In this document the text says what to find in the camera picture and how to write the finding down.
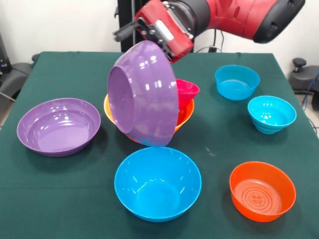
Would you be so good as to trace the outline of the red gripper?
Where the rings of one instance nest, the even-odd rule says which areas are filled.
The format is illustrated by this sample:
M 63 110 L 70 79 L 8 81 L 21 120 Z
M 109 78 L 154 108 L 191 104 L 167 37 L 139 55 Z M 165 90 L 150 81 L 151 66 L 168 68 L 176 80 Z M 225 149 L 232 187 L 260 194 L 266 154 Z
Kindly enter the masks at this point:
M 193 17 L 186 5 L 177 1 L 148 1 L 132 22 L 113 32 L 114 40 L 124 41 L 135 31 L 145 40 L 156 43 L 171 63 L 193 48 Z

